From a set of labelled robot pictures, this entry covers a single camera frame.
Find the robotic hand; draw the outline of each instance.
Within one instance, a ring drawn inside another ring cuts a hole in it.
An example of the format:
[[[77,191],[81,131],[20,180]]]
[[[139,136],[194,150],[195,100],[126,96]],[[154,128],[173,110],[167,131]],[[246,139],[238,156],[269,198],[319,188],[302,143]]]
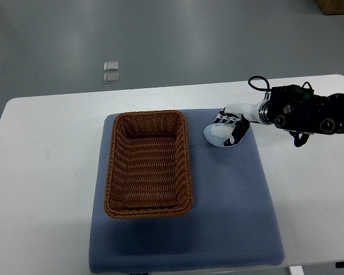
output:
[[[265,81],[266,88],[252,85],[253,79]],[[314,94],[311,84],[270,88],[266,78],[253,76],[248,84],[264,91],[265,98],[256,105],[230,104],[219,112],[213,124],[204,129],[205,138],[214,146],[231,147],[246,134],[250,123],[274,124],[294,137],[294,145],[304,145],[310,135],[344,133],[344,94]]]

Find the blue cushion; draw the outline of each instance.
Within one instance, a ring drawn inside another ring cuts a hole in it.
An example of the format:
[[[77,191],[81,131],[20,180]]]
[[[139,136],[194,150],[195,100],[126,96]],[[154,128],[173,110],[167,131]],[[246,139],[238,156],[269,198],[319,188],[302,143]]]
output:
[[[231,148],[203,135],[219,109],[183,110],[189,127],[194,205],[182,217],[112,219],[103,209],[112,123],[104,122],[89,267],[102,272],[168,272],[279,265],[276,215],[251,129]]]

